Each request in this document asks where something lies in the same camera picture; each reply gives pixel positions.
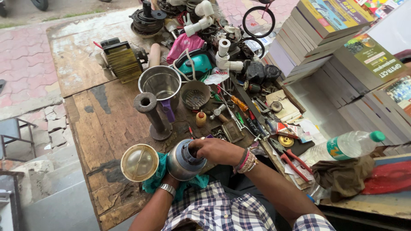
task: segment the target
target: checkered shirt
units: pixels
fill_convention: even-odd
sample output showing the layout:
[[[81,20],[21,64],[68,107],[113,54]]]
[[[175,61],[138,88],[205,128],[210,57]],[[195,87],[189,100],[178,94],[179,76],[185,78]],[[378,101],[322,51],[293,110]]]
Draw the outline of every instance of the checkered shirt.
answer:
[[[275,226],[266,208],[251,194],[230,200],[220,182],[212,182],[205,189],[184,191],[183,200],[169,210],[163,231],[195,222],[205,231],[272,230]],[[322,216],[307,214],[297,219],[294,231],[335,231]]]

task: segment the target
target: silver watch strap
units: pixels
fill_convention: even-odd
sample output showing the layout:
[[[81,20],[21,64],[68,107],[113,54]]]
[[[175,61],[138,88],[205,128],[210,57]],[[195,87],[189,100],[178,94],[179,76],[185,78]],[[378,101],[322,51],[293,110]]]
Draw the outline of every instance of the silver watch strap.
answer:
[[[173,186],[168,185],[168,184],[161,184],[161,185],[159,186],[159,188],[166,190],[166,191],[169,192],[169,193],[173,196],[173,198],[174,198],[174,196],[175,196],[175,189],[174,189]]]

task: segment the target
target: metal stool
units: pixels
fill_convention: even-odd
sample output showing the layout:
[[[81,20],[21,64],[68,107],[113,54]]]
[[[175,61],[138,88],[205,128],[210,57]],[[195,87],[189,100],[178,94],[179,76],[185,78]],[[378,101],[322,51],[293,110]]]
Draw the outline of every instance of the metal stool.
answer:
[[[25,123],[24,125],[19,125],[19,121]],[[33,141],[33,134],[31,132],[31,126],[37,127],[37,125],[29,123],[27,121],[18,119],[18,118],[12,118],[12,119],[7,119],[0,121],[0,159],[2,160],[12,160],[12,161],[20,161],[20,162],[27,162],[27,160],[21,160],[21,159],[13,159],[13,158],[8,158],[6,155],[6,144],[14,142],[14,141],[23,141],[31,144],[31,148],[33,150],[33,155],[34,158],[36,158],[36,150],[34,147],[34,141]],[[30,133],[30,140],[24,140],[21,138],[21,132],[20,129],[28,127],[28,131]]]

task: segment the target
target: man's arm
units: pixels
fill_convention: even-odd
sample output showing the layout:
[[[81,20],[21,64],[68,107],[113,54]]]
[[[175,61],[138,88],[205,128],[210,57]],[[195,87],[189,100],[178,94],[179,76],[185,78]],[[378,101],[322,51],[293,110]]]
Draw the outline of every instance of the man's arm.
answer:
[[[238,165],[244,152],[244,148],[217,138],[196,139],[189,144],[189,148],[199,148],[197,157],[232,166]],[[265,164],[257,164],[245,175],[291,226],[305,214],[314,213],[325,217],[301,190]]]
[[[305,214],[324,214],[293,183],[263,163],[246,172],[245,175],[263,193],[275,210],[291,225]]]
[[[180,182],[166,173],[162,183],[171,185],[177,189]],[[129,231],[157,231],[161,230],[166,223],[173,196],[164,189],[157,189],[150,201],[140,211],[131,224]]]

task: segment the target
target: plastic water bottle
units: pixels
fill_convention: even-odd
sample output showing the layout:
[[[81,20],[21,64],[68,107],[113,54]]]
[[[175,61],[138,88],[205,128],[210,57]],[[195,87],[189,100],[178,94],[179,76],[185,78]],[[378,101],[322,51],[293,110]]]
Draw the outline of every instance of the plastic water bottle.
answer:
[[[300,156],[300,159],[312,166],[320,160],[336,161],[361,157],[374,151],[378,142],[384,139],[385,136],[380,131],[347,132],[309,148]]]

